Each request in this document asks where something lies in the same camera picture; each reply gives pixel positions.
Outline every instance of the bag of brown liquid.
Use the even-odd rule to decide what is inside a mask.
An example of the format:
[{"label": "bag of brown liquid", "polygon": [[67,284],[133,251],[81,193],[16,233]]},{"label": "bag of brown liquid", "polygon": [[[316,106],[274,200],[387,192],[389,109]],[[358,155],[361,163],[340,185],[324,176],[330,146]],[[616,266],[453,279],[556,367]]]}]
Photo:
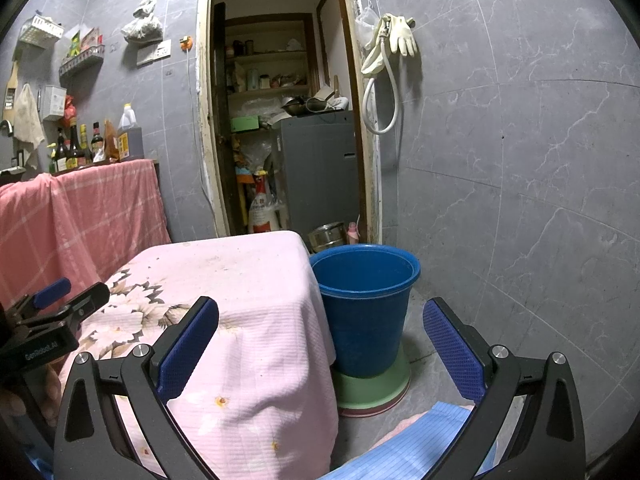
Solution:
[{"label": "bag of brown liquid", "polygon": [[120,158],[116,129],[108,119],[104,120],[104,154],[110,162],[117,162]]}]

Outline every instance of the metal bolt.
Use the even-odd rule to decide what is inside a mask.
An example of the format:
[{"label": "metal bolt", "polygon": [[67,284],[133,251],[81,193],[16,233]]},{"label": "metal bolt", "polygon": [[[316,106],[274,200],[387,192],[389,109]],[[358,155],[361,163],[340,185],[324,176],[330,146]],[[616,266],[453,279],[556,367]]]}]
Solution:
[{"label": "metal bolt", "polygon": [[551,358],[557,365],[563,365],[566,362],[566,357],[564,357],[564,354],[561,354],[560,352],[554,352]]},{"label": "metal bolt", "polygon": [[76,358],[74,359],[74,361],[76,363],[78,363],[79,365],[84,364],[85,362],[87,362],[89,360],[89,352],[80,352]]},{"label": "metal bolt", "polygon": [[509,351],[502,345],[496,345],[491,348],[491,353],[496,356],[498,359],[504,359],[509,355]]},{"label": "metal bolt", "polygon": [[133,355],[135,355],[136,357],[144,357],[148,353],[149,353],[149,345],[140,343],[139,345],[135,345],[133,347]]}]

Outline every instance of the bucket rim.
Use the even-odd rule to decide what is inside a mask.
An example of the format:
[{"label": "bucket rim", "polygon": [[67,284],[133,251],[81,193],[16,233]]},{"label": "bucket rim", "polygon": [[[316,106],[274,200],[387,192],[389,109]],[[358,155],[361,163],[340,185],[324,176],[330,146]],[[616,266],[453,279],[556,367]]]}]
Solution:
[{"label": "bucket rim", "polygon": [[370,300],[372,298],[384,298],[386,296],[391,296],[392,294],[396,294],[398,292],[411,288],[411,286],[420,276],[420,260],[418,260],[418,258],[416,258],[409,251],[405,251],[404,249],[398,249],[397,247],[391,247],[388,245],[353,244],[334,247],[331,249],[326,249],[318,254],[313,254],[309,259],[309,263],[311,264],[311,268],[313,269],[314,266],[322,260],[330,258],[331,256],[334,256],[336,254],[372,251],[392,254],[393,256],[398,256],[399,258],[404,259],[412,267],[411,276],[396,285],[370,290],[345,290],[343,288],[333,288],[332,286],[318,283],[320,293],[329,296],[330,298],[341,298],[344,300]]}]

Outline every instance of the hanging towel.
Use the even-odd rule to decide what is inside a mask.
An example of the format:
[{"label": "hanging towel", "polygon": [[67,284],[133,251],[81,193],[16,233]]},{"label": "hanging towel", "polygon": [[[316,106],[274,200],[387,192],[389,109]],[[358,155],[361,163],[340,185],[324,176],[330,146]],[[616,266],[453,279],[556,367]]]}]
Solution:
[{"label": "hanging towel", "polygon": [[[421,480],[445,452],[471,414],[461,406],[437,402],[408,428],[319,480]],[[491,446],[478,474],[494,466]]]},{"label": "hanging towel", "polygon": [[22,87],[15,101],[14,137],[20,141],[18,148],[24,150],[24,164],[38,167],[36,150],[44,140],[38,105],[33,97],[29,83]]}]

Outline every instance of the plastic basin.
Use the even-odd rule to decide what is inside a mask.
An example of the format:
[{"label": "plastic basin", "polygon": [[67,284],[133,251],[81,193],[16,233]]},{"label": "plastic basin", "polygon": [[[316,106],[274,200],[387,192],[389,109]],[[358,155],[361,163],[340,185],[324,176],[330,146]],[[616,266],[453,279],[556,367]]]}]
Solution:
[{"label": "plastic basin", "polygon": [[351,377],[373,377],[398,355],[409,292],[420,262],[407,251],[357,244],[311,257],[329,330],[335,368]]}]

